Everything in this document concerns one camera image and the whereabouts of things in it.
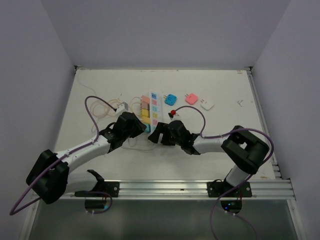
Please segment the blue plug adapter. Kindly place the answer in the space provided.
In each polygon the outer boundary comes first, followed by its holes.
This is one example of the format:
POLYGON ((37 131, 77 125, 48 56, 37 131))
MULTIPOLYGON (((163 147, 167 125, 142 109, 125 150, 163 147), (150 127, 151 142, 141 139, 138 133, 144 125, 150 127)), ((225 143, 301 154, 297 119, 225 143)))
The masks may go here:
POLYGON ((177 102, 177 97, 173 94, 164 95, 164 103, 168 106, 174 106, 177 102))

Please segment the pink plug adapter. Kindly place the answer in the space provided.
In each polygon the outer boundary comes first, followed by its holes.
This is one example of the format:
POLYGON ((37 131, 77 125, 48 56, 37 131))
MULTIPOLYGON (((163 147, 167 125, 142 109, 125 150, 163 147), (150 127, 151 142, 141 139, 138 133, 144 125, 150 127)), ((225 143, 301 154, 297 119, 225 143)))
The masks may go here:
POLYGON ((191 106, 197 103, 198 100, 199 100, 199 97, 194 93, 185 95, 185 102, 191 106))

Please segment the white plug adapter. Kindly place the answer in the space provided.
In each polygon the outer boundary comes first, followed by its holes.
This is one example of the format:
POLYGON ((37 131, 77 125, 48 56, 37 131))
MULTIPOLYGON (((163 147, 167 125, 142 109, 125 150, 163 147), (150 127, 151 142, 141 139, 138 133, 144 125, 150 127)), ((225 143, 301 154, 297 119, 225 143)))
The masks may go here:
POLYGON ((202 99, 200 101, 200 107, 205 111, 211 110, 214 106, 215 104, 210 99, 202 99))

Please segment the teal USB charger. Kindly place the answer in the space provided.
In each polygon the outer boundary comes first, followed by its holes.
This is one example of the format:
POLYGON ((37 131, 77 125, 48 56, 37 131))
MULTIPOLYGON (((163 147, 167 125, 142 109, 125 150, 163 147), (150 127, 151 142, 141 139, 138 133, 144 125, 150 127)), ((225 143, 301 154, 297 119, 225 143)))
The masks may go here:
POLYGON ((151 132, 151 125, 150 124, 145 124, 145 133, 149 134, 151 132))

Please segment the yellow olive USB charger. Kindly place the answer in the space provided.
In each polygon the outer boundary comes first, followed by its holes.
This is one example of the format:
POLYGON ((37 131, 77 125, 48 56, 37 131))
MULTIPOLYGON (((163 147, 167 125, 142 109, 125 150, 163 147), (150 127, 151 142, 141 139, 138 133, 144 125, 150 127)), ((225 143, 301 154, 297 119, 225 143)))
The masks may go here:
POLYGON ((141 111, 140 111, 140 116, 141 116, 141 117, 149 118, 149 117, 150 117, 150 111, 147 110, 147 109, 141 109, 141 111))

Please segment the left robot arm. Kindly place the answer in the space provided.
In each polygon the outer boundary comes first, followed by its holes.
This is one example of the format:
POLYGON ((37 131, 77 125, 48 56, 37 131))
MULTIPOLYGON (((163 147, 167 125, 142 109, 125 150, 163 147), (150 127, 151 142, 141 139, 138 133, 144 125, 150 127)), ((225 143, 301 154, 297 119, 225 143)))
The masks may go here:
POLYGON ((66 193, 71 172, 90 160, 108 154, 128 138, 135 138, 146 130, 134 113, 123 112, 115 123, 98 132, 98 136, 74 148, 57 153, 43 151, 26 183, 46 204, 52 204, 66 193))

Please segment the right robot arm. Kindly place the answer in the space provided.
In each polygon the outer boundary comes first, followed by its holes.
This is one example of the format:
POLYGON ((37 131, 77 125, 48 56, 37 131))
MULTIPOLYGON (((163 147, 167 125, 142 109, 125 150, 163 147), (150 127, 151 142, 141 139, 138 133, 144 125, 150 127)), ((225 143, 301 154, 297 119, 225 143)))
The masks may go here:
POLYGON ((149 135, 148 140, 164 146, 178 145, 189 155, 206 153, 225 153, 234 162, 234 167, 223 180, 223 192, 227 196, 235 196, 250 177, 255 175, 273 154, 274 144, 269 136, 269 144, 253 133, 264 133, 236 125, 230 132, 216 136, 201 136, 191 133, 180 120, 167 123, 159 122, 149 135))

